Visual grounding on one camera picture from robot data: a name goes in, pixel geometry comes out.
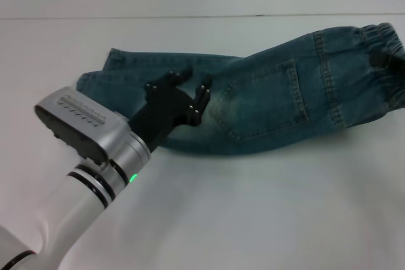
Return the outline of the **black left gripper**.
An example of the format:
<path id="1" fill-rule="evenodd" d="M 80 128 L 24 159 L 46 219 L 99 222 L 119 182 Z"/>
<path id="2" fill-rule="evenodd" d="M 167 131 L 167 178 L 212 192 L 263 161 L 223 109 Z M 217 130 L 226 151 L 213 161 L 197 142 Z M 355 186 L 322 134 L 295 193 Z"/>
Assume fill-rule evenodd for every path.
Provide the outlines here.
<path id="1" fill-rule="evenodd" d="M 202 113 L 210 101 L 213 77 L 206 76 L 202 80 L 193 99 L 178 88 L 192 75 L 193 68 L 188 66 L 145 84 L 146 103 L 128 124 L 150 152 L 161 145 L 176 127 L 201 124 Z"/>

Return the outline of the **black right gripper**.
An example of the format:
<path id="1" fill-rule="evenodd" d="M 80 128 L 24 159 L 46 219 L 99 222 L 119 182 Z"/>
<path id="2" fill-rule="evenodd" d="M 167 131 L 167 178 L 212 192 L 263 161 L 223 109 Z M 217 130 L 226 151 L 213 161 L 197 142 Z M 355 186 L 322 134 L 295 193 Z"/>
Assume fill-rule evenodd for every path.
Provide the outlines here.
<path id="1" fill-rule="evenodd" d="M 404 59 L 394 57 L 388 51 L 372 51 L 370 53 L 370 64 L 375 68 L 389 68 L 392 72 L 393 94 L 404 92 Z"/>

